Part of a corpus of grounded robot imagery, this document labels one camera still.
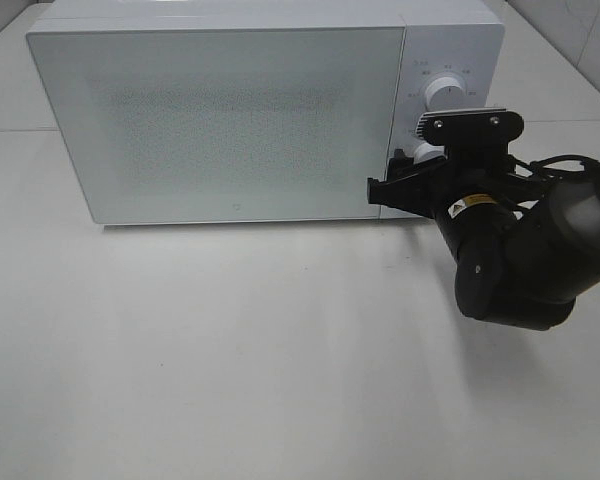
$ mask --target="white table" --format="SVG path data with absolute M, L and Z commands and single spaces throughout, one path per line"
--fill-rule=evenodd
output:
M 454 271 L 423 220 L 103 230 L 57 131 L 0 132 L 0 480 L 600 480 L 600 285 L 539 333 Z
M 57 128 L 24 39 L 47 7 L 32 5 L 0 33 L 0 131 Z M 508 5 L 503 18 L 505 41 L 487 104 L 526 121 L 600 120 L 600 93 Z

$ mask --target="warning label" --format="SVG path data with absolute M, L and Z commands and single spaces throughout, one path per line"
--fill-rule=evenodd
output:
M 449 216 L 451 218 L 456 218 L 462 212 L 464 212 L 467 208 L 473 207 L 474 205 L 480 205 L 484 203 L 497 203 L 490 195 L 486 193 L 475 193 L 473 195 L 467 195 L 460 200 L 453 202 L 453 204 L 449 207 Z

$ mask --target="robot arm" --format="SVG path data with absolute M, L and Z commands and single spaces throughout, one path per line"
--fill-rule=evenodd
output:
M 564 155 L 525 164 L 507 153 L 523 128 L 504 109 L 425 114 L 418 134 L 445 155 L 417 165 L 396 155 L 387 181 L 368 180 L 368 199 L 436 221 L 458 265 L 464 315 L 546 330 L 600 282 L 600 163 Z M 584 168 L 550 166 L 562 161 Z

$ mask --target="microwave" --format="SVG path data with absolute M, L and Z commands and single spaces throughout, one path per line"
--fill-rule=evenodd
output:
M 56 0 L 27 42 L 94 222 L 382 219 L 427 111 L 485 104 L 479 0 Z

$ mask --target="white knob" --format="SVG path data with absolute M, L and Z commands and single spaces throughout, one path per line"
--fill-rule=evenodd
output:
M 415 163 L 426 162 L 432 158 L 444 155 L 443 147 L 434 147 L 430 143 L 422 142 L 413 152 L 413 159 Z
M 452 110 L 463 108 L 465 88 L 462 81 L 451 75 L 432 80 L 424 91 L 427 110 Z

